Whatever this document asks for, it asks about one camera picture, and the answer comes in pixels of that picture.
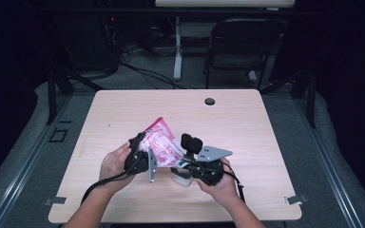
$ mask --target hand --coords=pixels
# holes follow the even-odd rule
[[[226,158],[222,158],[221,162],[230,165],[230,162]],[[226,172],[232,172],[227,165],[223,165],[223,169]],[[201,190],[213,197],[213,199],[223,207],[227,206],[228,202],[239,199],[237,194],[235,180],[229,175],[224,174],[221,181],[214,186],[208,186],[200,179],[196,179]]]
[[[124,172],[126,157],[131,152],[131,149],[128,147],[129,142],[126,142],[120,148],[106,155],[100,169],[100,180],[111,178]],[[135,175],[132,175],[123,180],[111,181],[105,185],[97,187],[97,189],[105,190],[112,197],[118,191],[129,185],[134,177]]]

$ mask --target pink plastic bag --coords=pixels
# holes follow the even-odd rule
[[[172,167],[184,156],[180,143],[175,139],[163,117],[158,118],[148,127],[144,139],[139,144],[139,150],[153,150],[159,167]]]

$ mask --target metal clip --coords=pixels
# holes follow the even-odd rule
[[[67,198],[54,197],[52,199],[44,200],[43,204],[45,206],[52,206],[52,204],[54,204],[54,203],[64,204],[66,200],[67,200]]]
[[[306,197],[305,194],[300,195],[300,196],[293,196],[291,198],[284,198],[284,200],[289,203],[290,205],[292,204],[298,204],[301,205],[303,202],[308,201],[308,198]]]

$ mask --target wooden table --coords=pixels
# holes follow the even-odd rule
[[[205,104],[206,98],[216,101]],[[49,220],[66,222],[79,207],[87,188],[98,180],[104,156],[158,117],[164,117],[175,137],[188,133],[211,145],[231,150],[228,157],[244,185],[247,205],[261,220],[299,219],[295,195],[264,104],[255,89],[225,90],[102,90],[86,117]],[[154,182],[141,173],[117,193],[102,222],[230,221],[228,213],[195,181],[186,187],[158,168]]]

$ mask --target black chair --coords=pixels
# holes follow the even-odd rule
[[[209,87],[210,69],[260,71],[259,90],[271,46],[286,29],[274,19],[231,18],[212,29],[203,74]]]

